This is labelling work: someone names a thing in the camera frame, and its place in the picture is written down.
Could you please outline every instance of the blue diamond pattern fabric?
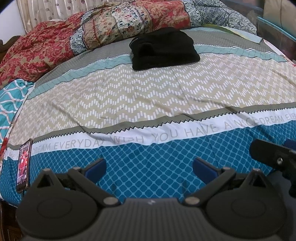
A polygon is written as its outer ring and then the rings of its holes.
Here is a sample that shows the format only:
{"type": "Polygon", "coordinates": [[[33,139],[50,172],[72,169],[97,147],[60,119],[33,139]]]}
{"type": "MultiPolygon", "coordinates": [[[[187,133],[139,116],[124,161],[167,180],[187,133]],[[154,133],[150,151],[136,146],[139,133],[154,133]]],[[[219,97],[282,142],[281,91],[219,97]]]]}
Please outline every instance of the blue diamond pattern fabric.
{"type": "MultiPolygon", "coordinates": [[[[40,153],[31,158],[30,177],[32,182],[46,167],[61,173],[73,166],[85,167],[98,157],[104,157],[107,173],[97,184],[120,201],[126,197],[176,197],[182,200],[205,185],[192,171],[192,162],[197,156],[217,167],[233,167],[244,173],[255,167],[268,174],[271,168],[249,155],[249,146],[255,138],[279,145],[286,139],[296,140],[296,121],[149,146],[129,143],[40,153]]],[[[3,163],[0,178],[2,197],[14,205],[20,202],[20,195],[15,191],[16,170],[17,161],[8,158],[3,163]]]]}

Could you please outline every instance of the black mount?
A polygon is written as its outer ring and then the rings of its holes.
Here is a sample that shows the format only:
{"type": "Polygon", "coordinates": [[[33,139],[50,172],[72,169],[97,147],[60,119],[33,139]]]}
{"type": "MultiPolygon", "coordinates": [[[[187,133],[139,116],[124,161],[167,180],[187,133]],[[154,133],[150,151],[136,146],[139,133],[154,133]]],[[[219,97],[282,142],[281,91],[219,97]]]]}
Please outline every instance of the black mount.
{"type": "Polygon", "coordinates": [[[17,220],[27,241],[281,240],[276,234],[286,207],[259,169],[236,173],[196,158],[193,171],[207,185],[183,203],[176,198],[121,203],[96,185],[106,172],[104,159],[64,174],[44,169],[23,197],[17,220]]]}
{"type": "MultiPolygon", "coordinates": [[[[296,142],[288,146],[296,148],[296,142]]],[[[267,141],[256,139],[249,149],[253,159],[282,172],[283,177],[291,181],[289,195],[296,198],[296,151],[267,141]]]]}

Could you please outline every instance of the metal bolt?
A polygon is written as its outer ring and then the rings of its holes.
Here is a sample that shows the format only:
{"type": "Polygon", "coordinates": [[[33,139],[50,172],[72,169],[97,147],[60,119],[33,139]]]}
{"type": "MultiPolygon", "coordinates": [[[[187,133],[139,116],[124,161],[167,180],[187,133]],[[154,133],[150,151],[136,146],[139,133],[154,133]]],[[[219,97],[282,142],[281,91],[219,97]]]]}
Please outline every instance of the metal bolt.
{"type": "Polygon", "coordinates": [[[197,197],[187,197],[185,202],[189,205],[197,205],[200,202],[200,199],[197,197]]]}
{"type": "Polygon", "coordinates": [[[283,159],[281,157],[279,157],[277,160],[276,160],[276,163],[280,166],[282,165],[283,163],[283,159]]]}
{"type": "Polygon", "coordinates": [[[118,203],[118,199],[116,197],[106,197],[104,198],[103,202],[108,206],[112,206],[118,203]]]}

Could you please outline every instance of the black beanie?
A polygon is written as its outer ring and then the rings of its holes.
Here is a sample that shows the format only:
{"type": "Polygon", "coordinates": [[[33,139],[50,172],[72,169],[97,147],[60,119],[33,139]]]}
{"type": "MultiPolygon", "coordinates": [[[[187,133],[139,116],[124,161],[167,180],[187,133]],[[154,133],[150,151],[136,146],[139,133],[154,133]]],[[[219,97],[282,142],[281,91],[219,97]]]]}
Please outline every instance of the black beanie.
{"type": "Polygon", "coordinates": [[[133,69],[168,67],[200,61],[193,40],[186,33],[172,27],[135,37],[130,48],[133,69]]]}

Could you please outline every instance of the smartphone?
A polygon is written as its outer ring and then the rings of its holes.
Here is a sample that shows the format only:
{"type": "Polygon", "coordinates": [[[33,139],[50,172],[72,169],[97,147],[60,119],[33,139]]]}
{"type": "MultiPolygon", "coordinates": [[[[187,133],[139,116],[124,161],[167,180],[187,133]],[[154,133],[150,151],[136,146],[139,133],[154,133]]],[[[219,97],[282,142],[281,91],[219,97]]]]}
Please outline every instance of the smartphone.
{"type": "Polygon", "coordinates": [[[33,139],[27,140],[20,147],[18,165],[17,165],[17,187],[18,193],[27,190],[30,186],[29,167],[31,158],[33,139]]]}

